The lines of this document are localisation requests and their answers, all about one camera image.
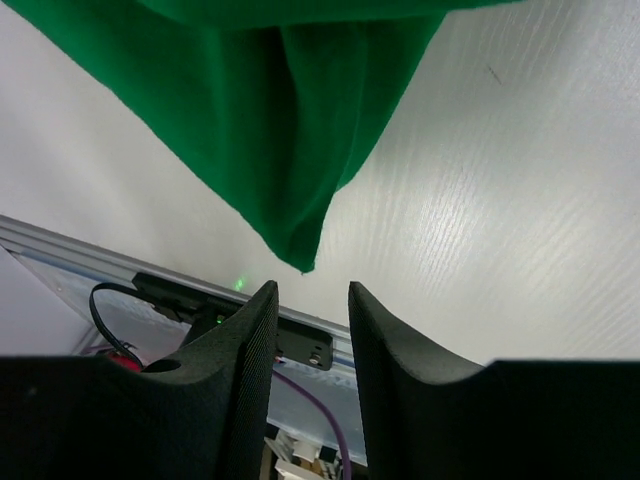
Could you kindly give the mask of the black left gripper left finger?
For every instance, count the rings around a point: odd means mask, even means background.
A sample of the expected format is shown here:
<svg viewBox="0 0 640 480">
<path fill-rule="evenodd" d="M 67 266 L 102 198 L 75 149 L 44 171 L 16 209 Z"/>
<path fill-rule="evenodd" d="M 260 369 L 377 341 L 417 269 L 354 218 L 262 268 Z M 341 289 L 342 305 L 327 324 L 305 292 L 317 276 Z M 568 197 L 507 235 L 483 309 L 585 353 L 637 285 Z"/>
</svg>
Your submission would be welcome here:
<svg viewBox="0 0 640 480">
<path fill-rule="evenodd" d="M 278 307 L 269 281 L 139 372 L 103 356 L 3 358 L 2 477 L 257 478 Z"/>
</svg>

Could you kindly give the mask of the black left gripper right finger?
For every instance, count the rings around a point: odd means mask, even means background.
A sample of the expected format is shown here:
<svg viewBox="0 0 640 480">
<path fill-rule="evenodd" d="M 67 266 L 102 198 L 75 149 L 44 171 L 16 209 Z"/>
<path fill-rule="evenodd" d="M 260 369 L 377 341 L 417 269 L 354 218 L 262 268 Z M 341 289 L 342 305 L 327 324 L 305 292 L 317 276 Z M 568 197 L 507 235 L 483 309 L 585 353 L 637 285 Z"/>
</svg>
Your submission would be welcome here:
<svg viewBox="0 0 640 480">
<path fill-rule="evenodd" d="M 350 335 L 374 479 L 635 479 L 635 361 L 482 366 L 404 323 L 362 284 Z"/>
</svg>

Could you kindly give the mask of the green t shirt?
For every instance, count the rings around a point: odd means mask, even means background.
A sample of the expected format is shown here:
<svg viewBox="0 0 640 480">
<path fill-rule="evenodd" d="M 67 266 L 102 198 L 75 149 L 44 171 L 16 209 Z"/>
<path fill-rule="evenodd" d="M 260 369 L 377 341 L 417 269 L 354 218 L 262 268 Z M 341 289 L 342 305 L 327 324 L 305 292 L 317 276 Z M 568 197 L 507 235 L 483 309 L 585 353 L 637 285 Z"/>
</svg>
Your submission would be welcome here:
<svg viewBox="0 0 640 480">
<path fill-rule="evenodd" d="M 313 269 L 452 1 L 14 1 L 282 261 Z"/>
</svg>

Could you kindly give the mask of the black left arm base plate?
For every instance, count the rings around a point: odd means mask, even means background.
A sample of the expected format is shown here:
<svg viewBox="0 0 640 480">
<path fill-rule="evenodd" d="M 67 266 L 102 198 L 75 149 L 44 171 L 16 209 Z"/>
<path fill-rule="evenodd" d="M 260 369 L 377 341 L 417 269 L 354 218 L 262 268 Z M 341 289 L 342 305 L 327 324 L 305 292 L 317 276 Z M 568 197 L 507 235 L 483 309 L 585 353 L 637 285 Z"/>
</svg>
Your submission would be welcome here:
<svg viewBox="0 0 640 480">
<path fill-rule="evenodd" d="M 170 320 L 189 325 L 206 314 L 221 324 L 244 305 L 243 301 L 227 300 L 148 273 L 137 273 L 133 285 L 153 299 L 151 304 L 155 311 Z M 333 339 L 317 327 L 279 315 L 276 354 L 279 358 L 328 371 L 333 364 Z"/>
</svg>

